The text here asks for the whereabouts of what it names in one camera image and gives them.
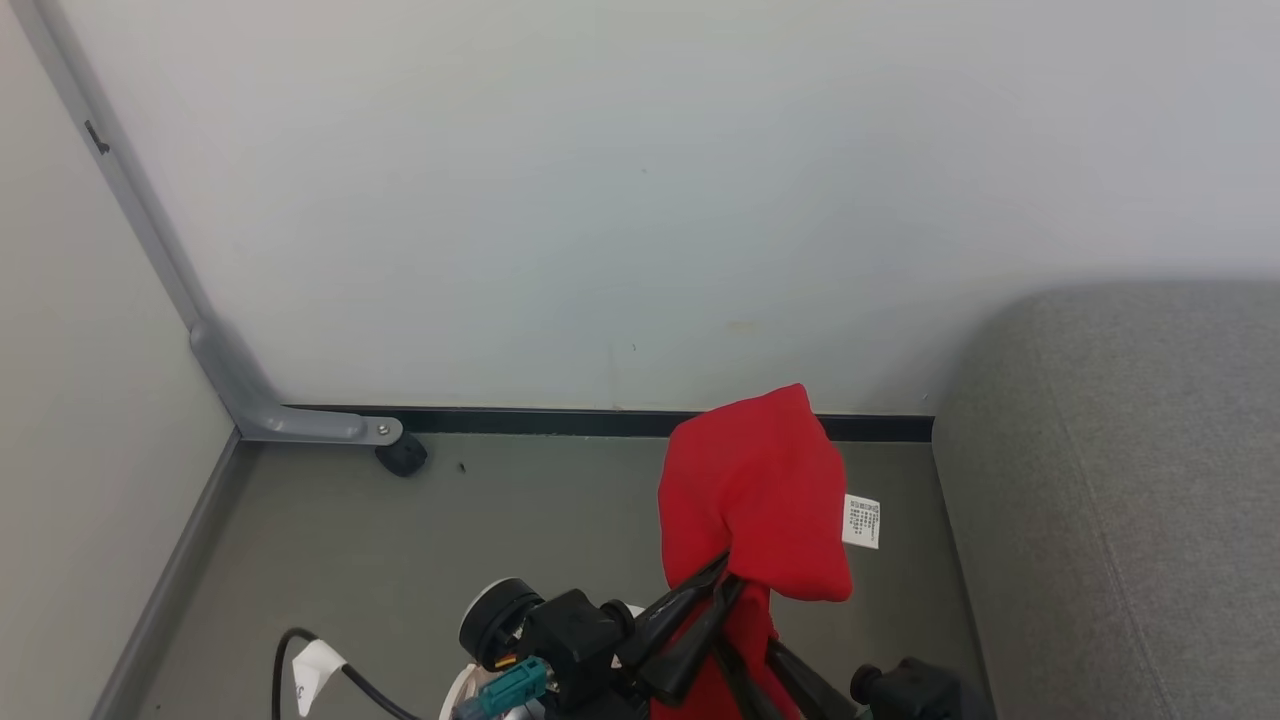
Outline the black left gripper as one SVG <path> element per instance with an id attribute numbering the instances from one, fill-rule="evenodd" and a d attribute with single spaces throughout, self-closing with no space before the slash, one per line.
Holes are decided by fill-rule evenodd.
<path id="1" fill-rule="evenodd" d="M 527 600 L 520 607 L 520 657 L 547 667 L 547 689 L 538 698 L 541 717 L 649 719 L 649 698 L 618 651 L 631 639 L 669 641 L 710 597 L 684 633 L 640 669 L 653 700 L 680 706 L 746 587 L 740 577 L 721 582 L 728 561 L 730 553 L 721 553 L 646 609 L 618 600 L 594 605 L 582 591 Z"/>

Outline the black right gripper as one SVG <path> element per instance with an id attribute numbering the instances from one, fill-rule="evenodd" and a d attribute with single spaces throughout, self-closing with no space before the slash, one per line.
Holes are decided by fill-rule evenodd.
<path id="1" fill-rule="evenodd" d="M 718 638 L 713 655 L 742 719 L 786 719 L 728 639 Z M 904 659 L 888 671 L 860 666 L 850 680 L 856 703 L 780 641 L 769 641 L 768 667 L 805 719 L 963 717 L 960 678 L 919 659 Z"/>

